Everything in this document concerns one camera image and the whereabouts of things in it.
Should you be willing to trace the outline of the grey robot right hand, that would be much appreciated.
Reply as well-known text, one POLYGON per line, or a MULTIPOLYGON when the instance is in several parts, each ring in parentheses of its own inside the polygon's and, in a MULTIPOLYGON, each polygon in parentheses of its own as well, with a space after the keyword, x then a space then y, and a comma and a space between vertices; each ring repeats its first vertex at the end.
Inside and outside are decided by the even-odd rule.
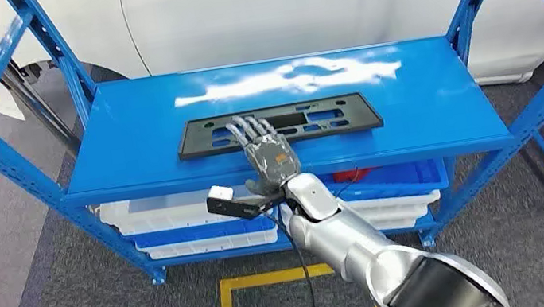
POLYGON ((225 126, 258 174, 258 180, 246 180, 249 192, 271 196, 301 172, 300 160, 285 135, 277 132, 267 120, 232 115, 225 126))

